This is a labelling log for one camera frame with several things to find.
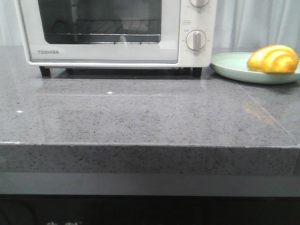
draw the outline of bun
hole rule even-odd
[[[250,71],[292,74],[299,63],[296,52],[285,45],[269,45],[259,49],[247,61]]]

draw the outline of granite countertop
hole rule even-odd
[[[0,47],[0,68],[0,172],[300,174],[299,82],[236,82],[209,67],[201,79],[62,69],[42,79],[13,46]]]

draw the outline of white knob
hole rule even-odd
[[[197,8],[204,7],[207,5],[209,0],[189,0],[191,4]]]
[[[194,30],[187,36],[187,46],[194,51],[200,51],[205,46],[206,36],[201,30]]]

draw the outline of toaster oven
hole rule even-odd
[[[217,0],[15,0],[26,60],[49,68],[210,64]]]

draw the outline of light green plate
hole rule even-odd
[[[252,53],[247,52],[215,54],[211,57],[210,67],[222,76],[250,83],[290,83],[300,79],[300,66],[293,74],[267,74],[249,71],[247,61],[251,55]]]

